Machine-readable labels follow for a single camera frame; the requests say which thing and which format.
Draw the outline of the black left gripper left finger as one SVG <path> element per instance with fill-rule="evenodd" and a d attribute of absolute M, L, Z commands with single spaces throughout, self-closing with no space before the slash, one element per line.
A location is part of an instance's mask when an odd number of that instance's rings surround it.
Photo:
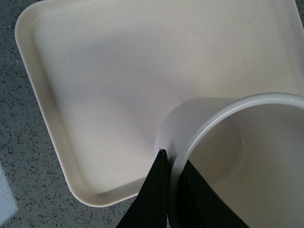
<path fill-rule="evenodd" d="M 169 195 L 169 163 L 159 150 L 149 173 L 118 228 L 165 228 Z"/>

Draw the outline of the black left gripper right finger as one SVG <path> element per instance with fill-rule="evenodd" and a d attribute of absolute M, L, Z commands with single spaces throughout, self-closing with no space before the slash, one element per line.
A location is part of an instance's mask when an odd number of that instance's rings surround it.
<path fill-rule="evenodd" d="M 247 228 L 248 225 L 215 193 L 190 161 L 180 177 L 182 228 Z"/>

